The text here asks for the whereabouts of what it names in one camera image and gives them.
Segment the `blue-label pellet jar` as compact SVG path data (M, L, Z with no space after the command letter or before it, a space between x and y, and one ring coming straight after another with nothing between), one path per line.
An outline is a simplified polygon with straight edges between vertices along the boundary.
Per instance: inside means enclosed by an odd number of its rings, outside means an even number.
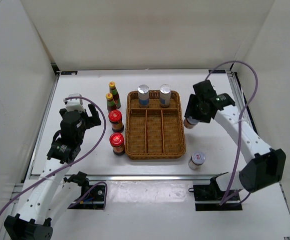
M170 105L171 87L168 84L163 84L159 89L160 106L166 108Z
M149 107L149 87L145 84L138 87L138 101L141 108Z

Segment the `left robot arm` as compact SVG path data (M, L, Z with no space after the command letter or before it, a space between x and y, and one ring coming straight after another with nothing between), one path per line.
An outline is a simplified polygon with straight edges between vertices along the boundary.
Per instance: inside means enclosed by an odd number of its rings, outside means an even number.
M101 125L100 109L93 104L88 108L91 116L81 103L59 111L60 130L53 136L39 180L26 188L30 192L26 203L4 221L12 240L51 239L59 217L69 207L88 198L92 187L85 173L65 177L81 150L86 130Z

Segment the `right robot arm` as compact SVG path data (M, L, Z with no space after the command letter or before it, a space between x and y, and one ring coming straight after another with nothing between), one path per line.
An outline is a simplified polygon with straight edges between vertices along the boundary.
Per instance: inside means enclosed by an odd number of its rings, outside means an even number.
M282 149L273 149L258 134L239 118L239 109L226 93L203 99L191 94L185 119L192 125L215 120L237 145L236 157L243 156L246 165L238 170L235 159L232 172L215 177L209 194L215 200L222 199L229 191L246 190L254 193L281 181L286 154Z

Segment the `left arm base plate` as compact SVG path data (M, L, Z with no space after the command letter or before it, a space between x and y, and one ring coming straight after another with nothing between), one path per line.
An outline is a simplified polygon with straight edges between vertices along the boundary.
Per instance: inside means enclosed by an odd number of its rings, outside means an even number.
M69 207L70 210L104 210L106 208L108 185L101 181L82 187L81 196Z

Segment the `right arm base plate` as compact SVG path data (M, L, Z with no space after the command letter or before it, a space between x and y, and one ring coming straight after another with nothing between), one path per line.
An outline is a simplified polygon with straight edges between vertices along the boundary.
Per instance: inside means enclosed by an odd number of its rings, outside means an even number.
M237 193L223 205L220 201L224 193L213 194L209 184L196 184L188 189L194 195L195 211L197 212L224 212L242 211L240 196Z

